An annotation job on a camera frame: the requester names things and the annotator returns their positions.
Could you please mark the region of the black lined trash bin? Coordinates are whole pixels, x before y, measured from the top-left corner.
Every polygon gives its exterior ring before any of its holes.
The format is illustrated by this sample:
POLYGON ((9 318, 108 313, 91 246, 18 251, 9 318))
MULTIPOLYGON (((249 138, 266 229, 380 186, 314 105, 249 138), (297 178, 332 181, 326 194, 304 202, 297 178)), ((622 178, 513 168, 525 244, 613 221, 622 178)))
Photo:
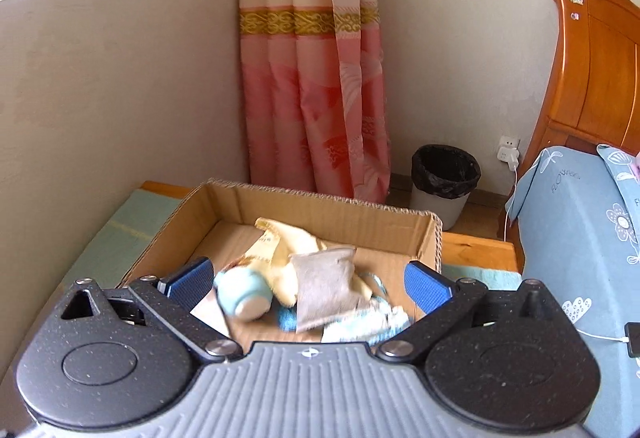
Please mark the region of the black lined trash bin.
POLYGON ((427 210, 439 216, 447 231, 458 221, 482 172, 472 154, 456 146, 426 144, 411 159, 412 210, 427 210))

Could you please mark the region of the white wall charger plug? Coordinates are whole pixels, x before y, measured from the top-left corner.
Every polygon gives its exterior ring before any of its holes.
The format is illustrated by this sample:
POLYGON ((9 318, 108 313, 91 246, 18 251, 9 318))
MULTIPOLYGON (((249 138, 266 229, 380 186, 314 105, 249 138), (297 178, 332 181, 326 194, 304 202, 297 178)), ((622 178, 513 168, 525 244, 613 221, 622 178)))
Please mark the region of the white wall charger plug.
POLYGON ((507 164, 511 172, 515 172, 520 164, 520 140, 514 137, 501 136, 499 140, 497 158, 507 164))

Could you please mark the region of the purple floral quilt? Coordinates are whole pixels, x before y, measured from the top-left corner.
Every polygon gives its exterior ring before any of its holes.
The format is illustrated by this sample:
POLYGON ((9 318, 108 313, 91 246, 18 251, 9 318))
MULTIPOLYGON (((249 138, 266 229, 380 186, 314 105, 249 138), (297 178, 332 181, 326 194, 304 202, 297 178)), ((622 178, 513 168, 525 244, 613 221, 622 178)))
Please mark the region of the purple floral quilt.
POLYGON ((638 153, 634 157, 634 161, 631 165, 632 173, 634 174, 634 178, 639 182, 640 181, 640 153, 638 153))

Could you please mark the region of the pink patterned curtain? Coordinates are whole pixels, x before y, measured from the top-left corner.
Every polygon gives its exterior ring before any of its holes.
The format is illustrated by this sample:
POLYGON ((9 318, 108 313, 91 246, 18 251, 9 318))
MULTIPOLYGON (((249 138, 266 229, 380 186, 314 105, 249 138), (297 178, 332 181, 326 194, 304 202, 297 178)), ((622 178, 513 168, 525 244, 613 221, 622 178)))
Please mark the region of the pink patterned curtain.
POLYGON ((381 203, 390 188, 378 0, 239 0, 250 180, 381 203))

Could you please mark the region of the blue floral bed sheet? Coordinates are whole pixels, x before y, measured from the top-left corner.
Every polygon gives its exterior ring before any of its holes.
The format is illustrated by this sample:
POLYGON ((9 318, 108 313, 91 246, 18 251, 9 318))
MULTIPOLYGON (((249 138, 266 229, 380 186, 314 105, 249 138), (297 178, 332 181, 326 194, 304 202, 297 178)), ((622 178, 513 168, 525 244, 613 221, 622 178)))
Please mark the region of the blue floral bed sheet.
POLYGON ((639 433, 639 358, 625 324, 639 322, 639 183, 634 155, 600 144, 552 146, 508 202, 523 276, 541 280, 596 357, 601 386, 585 425, 597 437, 639 433))

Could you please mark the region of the blue patterned sachet with tassel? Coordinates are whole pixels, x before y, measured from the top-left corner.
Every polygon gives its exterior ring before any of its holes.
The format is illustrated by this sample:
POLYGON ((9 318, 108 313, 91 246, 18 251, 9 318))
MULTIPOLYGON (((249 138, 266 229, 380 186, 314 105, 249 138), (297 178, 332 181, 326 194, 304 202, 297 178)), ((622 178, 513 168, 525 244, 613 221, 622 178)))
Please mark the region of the blue patterned sachet with tassel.
MULTIPOLYGON (((279 325, 283 331, 296 331, 296 296, 296 294, 276 295, 282 306, 279 312, 279 325)), ((325 326, 319 326, 318 328, 322 329, 322 342, 341 343, 362 340, 374 346, 405 330, 411 324, 411 318, 401 307, 392 306, 385 299, 369 298, 369 300, 368 308, 348 312, 325 326)))

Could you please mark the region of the wooden headboard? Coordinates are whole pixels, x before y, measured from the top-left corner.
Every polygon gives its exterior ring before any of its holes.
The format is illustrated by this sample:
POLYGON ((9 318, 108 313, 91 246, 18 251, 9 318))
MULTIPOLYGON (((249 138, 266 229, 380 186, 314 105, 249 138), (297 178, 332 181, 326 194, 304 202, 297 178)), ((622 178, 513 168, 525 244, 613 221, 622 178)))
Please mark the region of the wooden headboard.
POLYGON ((540 151, 639 152, 639 6, 631 0, 553 0, 559 35, 544 102, 520 171, 540 151))

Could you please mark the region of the black smartphone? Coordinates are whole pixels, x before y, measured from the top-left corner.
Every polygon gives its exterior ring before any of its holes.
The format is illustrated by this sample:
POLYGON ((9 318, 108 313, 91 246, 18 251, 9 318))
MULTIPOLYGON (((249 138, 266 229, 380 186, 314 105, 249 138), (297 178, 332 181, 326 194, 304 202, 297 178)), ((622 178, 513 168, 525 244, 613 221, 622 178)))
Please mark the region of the black smartphone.
POLYGON ((625 324, 626 344, 631 358, 640 357, 640 323, 627 322, 625 324))

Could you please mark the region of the cream yellow cloth bag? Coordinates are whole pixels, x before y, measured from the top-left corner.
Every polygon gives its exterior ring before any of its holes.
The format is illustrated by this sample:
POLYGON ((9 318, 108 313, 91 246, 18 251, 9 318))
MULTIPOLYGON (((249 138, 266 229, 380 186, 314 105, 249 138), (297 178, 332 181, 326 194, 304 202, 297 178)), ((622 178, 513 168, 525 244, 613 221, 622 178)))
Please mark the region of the cream yellow cloth bag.
MULTIPOLYGON (((304 229, 264 217, 256 220, 255 227, 262 230, 262 235, 244 257, 247 265, 264 277, 274 296, 297 295, 298 282, 291 262, 294 255, 314 254, 332 247, 352 247, 326 245, 304 229)), ((356 267, 352 286, 367 298, 372 297, 371 289, 356 275, 356 267)))

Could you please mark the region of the grey fabric sachet pouch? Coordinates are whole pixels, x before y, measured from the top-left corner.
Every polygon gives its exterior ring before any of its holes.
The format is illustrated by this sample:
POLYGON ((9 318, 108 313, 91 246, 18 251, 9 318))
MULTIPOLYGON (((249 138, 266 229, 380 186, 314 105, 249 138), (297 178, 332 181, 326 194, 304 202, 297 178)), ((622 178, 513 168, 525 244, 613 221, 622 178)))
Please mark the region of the grey fabric sachet pouch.
POLYGON ((348 312, 368 308, 370 300, 352 286, 355 249, 332 247, 291 258, 298 282, 296 332, 325 326, 348 312))

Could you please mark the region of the blue white round toy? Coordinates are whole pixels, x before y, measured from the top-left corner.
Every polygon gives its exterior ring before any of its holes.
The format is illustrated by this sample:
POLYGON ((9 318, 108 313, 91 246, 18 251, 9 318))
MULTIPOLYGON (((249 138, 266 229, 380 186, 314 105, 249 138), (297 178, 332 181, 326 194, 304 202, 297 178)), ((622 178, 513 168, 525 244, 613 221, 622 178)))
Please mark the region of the blue white round toy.
POLYGON ((234 267, 215 276, 214 285, 224 314, 244 322, 266 314, 273 294, 264 277, 248 267, 234 267))

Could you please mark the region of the white sock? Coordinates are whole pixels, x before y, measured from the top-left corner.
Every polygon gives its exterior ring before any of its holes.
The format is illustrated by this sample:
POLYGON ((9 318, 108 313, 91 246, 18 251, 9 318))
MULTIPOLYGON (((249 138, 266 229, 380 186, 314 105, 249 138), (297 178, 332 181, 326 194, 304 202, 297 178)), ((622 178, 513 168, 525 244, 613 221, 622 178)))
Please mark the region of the white sock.
POLYGON ((190 315, 197 318, 224 337, 230 337, 226 317, 219 305, 215 290, 210 290, 207 295, 190 311, 190 315))

